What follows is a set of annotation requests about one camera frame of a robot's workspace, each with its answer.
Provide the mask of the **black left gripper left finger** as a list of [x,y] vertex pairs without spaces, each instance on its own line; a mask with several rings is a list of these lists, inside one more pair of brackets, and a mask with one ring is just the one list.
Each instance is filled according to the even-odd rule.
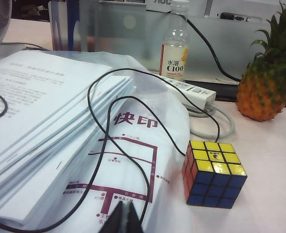
[[119,201],[115,209],[98,233],[118,233],[121,227],[123,202]]

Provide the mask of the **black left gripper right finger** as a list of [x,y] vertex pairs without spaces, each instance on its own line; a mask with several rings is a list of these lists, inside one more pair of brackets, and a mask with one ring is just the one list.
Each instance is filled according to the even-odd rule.
[[126,205],[126,233],[143,233],[133,202]]

